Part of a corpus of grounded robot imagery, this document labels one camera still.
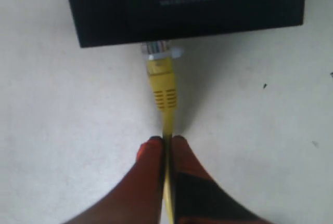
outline white floor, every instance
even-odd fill
[[[180,41],[177,133],[276,224],[333,221],[332,2],[306,0],[302,27]],[[73,217],[160,133],[139,46],[79,49],[67,0],[0,0],[0,93],[3,224]]]

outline yellow ethernet cable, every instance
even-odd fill
[[[174,224],[171,194],[171,139],[173,133],[173,113],[177,106],[175,74],[168,41],[150,42],[142,45],[147,55],[147,71],[156,105],[162,113],[162,134],[165,142],[164,200],[169,224]]]

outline black device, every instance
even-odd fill
[[[304,0],[69,0],[81,47],[303,24]]]

